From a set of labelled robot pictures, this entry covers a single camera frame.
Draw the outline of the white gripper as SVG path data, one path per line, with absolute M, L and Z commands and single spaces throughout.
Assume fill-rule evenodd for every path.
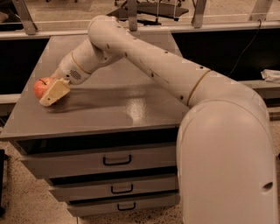
M 70 92 L 70 85 L 75 85 L 76 81 L 71 75 L 71 69 L 58 67 L 51 75 L 55 80 L 51 82 L 49 88 L 44 92 L 39 103 L 49 107 Z

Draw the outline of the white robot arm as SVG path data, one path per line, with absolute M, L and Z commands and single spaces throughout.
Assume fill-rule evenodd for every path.
M 270 118 L 252 88 L 133 37 L 115 17 L 97 16 L 87 39 L 59 64 L 44 106 L 101 67 L 130 61 L 188 108 L 176 155 L 184 224 L 278 224 Z

